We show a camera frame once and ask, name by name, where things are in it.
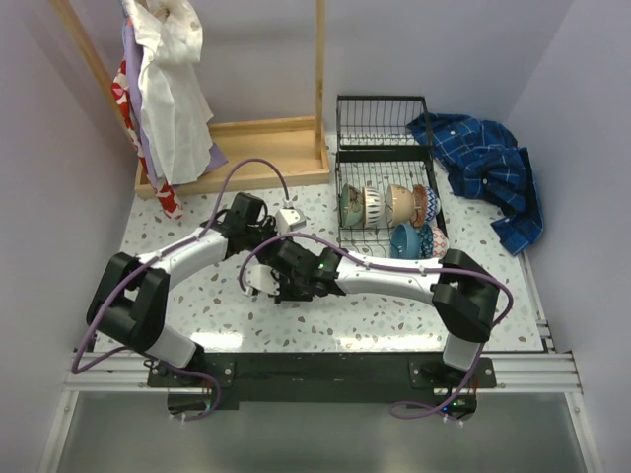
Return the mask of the light green bowl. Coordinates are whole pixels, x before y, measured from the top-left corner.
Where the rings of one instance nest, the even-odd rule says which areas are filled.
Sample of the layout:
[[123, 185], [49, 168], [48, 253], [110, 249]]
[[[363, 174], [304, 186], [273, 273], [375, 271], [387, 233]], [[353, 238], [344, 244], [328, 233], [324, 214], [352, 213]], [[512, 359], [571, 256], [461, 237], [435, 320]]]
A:
[[364, 217], [363, 194], [353, 185], [343, 185], [339, 198], [340, 226], [349, 228], [358, 225]]

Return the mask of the white black striped bowl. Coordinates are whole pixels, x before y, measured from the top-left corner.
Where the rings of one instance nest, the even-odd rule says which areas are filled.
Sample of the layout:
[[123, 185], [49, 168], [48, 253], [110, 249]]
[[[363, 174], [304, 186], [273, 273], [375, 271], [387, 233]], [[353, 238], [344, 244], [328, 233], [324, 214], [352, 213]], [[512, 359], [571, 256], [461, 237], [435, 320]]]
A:
[[376, 226], [385, 210], [384, 199], [381, 193], [374, 187], [363, 187], [364, 199], [364, 226]]

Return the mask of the teal blue bowl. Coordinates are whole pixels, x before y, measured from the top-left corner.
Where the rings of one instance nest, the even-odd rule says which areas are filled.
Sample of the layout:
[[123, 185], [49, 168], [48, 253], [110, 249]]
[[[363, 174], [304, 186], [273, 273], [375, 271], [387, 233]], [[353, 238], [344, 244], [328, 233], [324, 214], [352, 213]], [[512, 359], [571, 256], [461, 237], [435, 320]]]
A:
[[406, 222], [397, 225], [390, 235], [390, 257], [416, 260], [420, 258], [420, 239], [414, 227]]

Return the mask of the cream beige bowl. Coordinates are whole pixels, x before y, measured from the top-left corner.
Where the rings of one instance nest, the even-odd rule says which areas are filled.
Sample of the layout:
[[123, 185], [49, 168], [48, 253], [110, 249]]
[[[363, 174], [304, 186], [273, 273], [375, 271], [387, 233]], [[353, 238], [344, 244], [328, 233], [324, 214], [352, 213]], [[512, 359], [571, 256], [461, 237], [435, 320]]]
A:
[[386, 221], [391, 227], [408, 222], [415, 212], [412, 192], [398, 184], [386, 190]]

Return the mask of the blue triangle patterned bowl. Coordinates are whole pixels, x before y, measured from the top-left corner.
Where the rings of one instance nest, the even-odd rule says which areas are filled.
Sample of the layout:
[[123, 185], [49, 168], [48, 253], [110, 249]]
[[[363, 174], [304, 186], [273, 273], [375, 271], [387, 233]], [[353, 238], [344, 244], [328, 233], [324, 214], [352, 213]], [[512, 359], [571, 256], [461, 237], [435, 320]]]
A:
[[450, 248], [450, 243], [444, 232], [435, 226], [424, 224], [418, 230], [419, 258], [442, 258]]

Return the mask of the red blue patterned bowl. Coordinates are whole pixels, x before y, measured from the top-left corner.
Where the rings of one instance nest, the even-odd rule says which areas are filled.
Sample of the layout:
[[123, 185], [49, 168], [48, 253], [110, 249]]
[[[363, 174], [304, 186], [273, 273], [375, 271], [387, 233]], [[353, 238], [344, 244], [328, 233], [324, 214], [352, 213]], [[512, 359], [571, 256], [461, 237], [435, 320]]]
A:
[[422, 184], [413, 186], [415, 210], [410, 223], [415, 228], [431, 223], [441, 210], [441, 201], [438, 194], [431, 188]]

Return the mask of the black wire dish rack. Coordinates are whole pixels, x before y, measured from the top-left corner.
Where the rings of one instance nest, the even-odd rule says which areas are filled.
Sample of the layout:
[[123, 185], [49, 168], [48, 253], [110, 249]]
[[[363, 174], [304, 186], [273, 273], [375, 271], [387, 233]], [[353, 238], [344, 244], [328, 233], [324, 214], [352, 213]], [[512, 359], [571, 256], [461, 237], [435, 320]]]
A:
[[[376, 226], [340, 226], [339, 198], [344, 184], [376, 188], [386, 201], [386, 190], [398, 184], [413, 192], [415, 184], [431, 187], [439, 196], [431, 147], [420, 145], [406, 125], [429, 114], [422, 96], [339, 95], [336, 99], [336, 190], [338, 235], [346, 249], [373, 256], [390, 256], [390, 235], [396, 227], [384, 213]], [[442, 209], [429, 223], [448, 232]]]

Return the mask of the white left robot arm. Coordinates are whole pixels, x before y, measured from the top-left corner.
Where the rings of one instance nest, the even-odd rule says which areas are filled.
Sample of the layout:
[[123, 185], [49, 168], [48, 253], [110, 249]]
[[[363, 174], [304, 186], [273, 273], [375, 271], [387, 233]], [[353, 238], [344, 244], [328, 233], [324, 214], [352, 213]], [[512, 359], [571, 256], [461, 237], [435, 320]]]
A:
[[170, 291], [179, 283], [277, 235], [276, 218], [264, 201], [240, 192], [232, 205], [170, 246], [140, 255], [112, 256], [87, 312], [89, 333], [96, 332], [138, 354], [170, 365], [182, 386], [204, 375], [203, 348], [166, 323]]

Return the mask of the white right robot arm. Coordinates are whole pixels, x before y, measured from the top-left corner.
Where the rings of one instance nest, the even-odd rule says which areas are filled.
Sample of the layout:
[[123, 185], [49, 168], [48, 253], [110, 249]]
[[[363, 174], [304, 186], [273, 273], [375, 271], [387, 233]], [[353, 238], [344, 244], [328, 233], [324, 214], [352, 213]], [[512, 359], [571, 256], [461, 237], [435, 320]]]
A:
[[283, 239], [257, 259], [273, 271], [278, 303], [373, 294], [432, 306], [449, 332], [439, 363], [442, 381], [460, 387], [473, 377], [478, 351], [490, 338], [500, 288], [466, 253], [450, 249], [438, 259], [406, 260], [327, 247], [315, 254]]

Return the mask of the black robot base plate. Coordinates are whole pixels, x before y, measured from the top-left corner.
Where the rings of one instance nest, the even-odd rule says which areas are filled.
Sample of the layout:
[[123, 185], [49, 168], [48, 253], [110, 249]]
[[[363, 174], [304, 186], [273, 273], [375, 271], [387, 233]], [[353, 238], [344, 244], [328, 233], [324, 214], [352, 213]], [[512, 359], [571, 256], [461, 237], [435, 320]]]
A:
[[204, 353], [176, 371], [145, 361], [151, 388], [168, 391], [172, 414], [243, 403], [439, 404], [464, 372], [439, 352]]

